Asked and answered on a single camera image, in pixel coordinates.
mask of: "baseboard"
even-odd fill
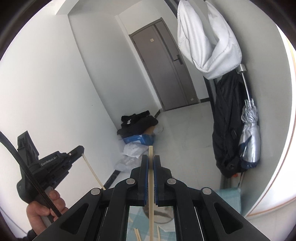
[[[118,177],[119,173],[121,173],[121,171],[115,170],[111,176],[109,177],[109,179],[106,181],[106,183],[104,184],[104,187],[106,189],[109,189],[111,187],[111,185],[113,184],[113,182],[115,181],[115,179]]]
[[[161,110],[158,110],[158,112],[155,114],[154,118],[156,119],[160,113],[161,113]]]
[[[200,103],[204,103],[204,102],[208,102],[208,101],[210,101],[210,98],[200,99]]]

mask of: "plastic bag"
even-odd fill
[[[153,134],[154,135],[159,135],[161,132],[163,131],[163,126],[158,124],[155,126],[154,130],[153,130]]]
[[[124,155],[122,159],[116,163],[114,166],[115,170],[121,171],[121,172],[131,172],[132,169],[139,167],[141,165],[140,158],[136,157],[130,157]]]
[[[148,148],[149,147],[146,145],[142,145],[136,142],[130,142],[124,146],[123,154],[129,157],[139,158],[140,155],[142,155],[145,151],[148,150]]]

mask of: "metal screw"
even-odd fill
[[[209,189],[209,188],[204,188],[204,189],[202,190],[202,192],[203,192],[205,195],[210,195],[210,194],[212,193],[212,190]]]
[[[94,188],[91,190],[91,194],[92,195],[98,195],[100,194],[101,190],[99,188]]]
[[[167,182],[168,182],[168,184],[176,184],[176,179],[173,179],[173,178],[169,178],[168,180],[167,180]]]
[[[134,184],[136,181],[135,181],[135,179],[133,179],[133,178],[129,178],[129,179],[127,179],[126,180],[126,183],[127,184]]]

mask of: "door handle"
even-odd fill
[[[174,59],[174,61],[177,61],[177,60],[179,60],[180,64],[183,64],[182,59],[179,54],[177,54],[177,59]]]

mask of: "door frame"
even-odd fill
[[[172,36],[172,33],[170,32],[170,30],[169,30],[168,26],[166,25],[165,21],[163,20],[163,18],[159,18],[159,19],[157,19],[157,20],[155,20],[155,21],[153,21],[153,22],[151,22],[151,23],[145,25],[144,27],[138,29],[137,31],[133,32],[132,34],[129,35],[129,37],[130,37],[131,41],[133,42],[134,47],[136,48],[137,53],[138,53],[138,55],[139,55],[139,57],[140,57],[140,59],[141,59],[143,65],[144,65],[144,67],[145,67],[145,69],[146,69],[146,72],[147,72],[147,74],[148,74],[148,76],[149,76],[149,78],[150,78],[150,82],[152,83],[152,86],[153,86],[153,88],[154,88],[154,90],[155,90],[155,92],[156,92],[156,94],[157,94],[157,97],[158,97],[158,99],[159,99],[159,101],[160,101],[160,104],[161,104],[161,106],[162,106],[162,108],[163,108],[163,111],[167,111],[167,110],[164,108],[163,102],[162,102],[162,100],[161,100],[161,98],[160,98],[160,95],[159,95],[159,93],[158,93],[158,91],[157,91],[155,85],[154,85],[154,82],[153,82],[152,77],[151,77],[151,75],[150,75],[150,73],[149,73],[149,70],[148,70],[148,68],[147,68],[147,66],[146,66],[146,63],[144,62],[144,60],[143,60],[143,58],[142,58],[142,56],[141,56],[141,54],[140,54],[140,51],[139,51],[139,49],[138,49],[136,43],[135,43],[134,40],[133,40],[133,36],[134,36],[134,35],[136,35],[137,33],[143,31],[144,29],[146,29],[146,28],[148,28],[148,27],[151,27],[151,26],[153,26],[154,24],[159,23],[159,22],[163,22],[164,26],[166,27],[166,29],[167,29],[167,31],[168,31],[170,37],[172,38],[172,40],[173,40],[173,42],[174,42],[174,44],[175,44],[175,46],[176,46],[176,48],[177,48],[177,51],[178,51],[178,53],[179,53],[179,56],[181,57],[181,60],[182,60],[182,62],[183,62],[183,64],[184,64],[184,66],[185,66],[186,72],[187,72],[187,74],[188,74],[188,76],[189,76],[189,80],[190,80],[190,83],[191,83],[191,87],[192,87],[193,90],[194,90],[195,98],[196,98],[196,100],[197,100],[197,103],[195,103],[195,104],[201,103],[200,99],[197,97],[196,90],[195,90],[195,88],[194,88],[194,85],[193,85],[193,82],[192,82],[192,79],[191,79],[191,75],[190,75],[190,73],[189,73],[189,71],[188,71],[187,65],[185,64],[184,58],[183,58],[183,56],[182,56],[182,53],[180,52],[180,50],[179,50],[179,48],[178,48],[178,45],[177,45],[177,43],[175,42],[175,39],[174,39],[174,37]]]

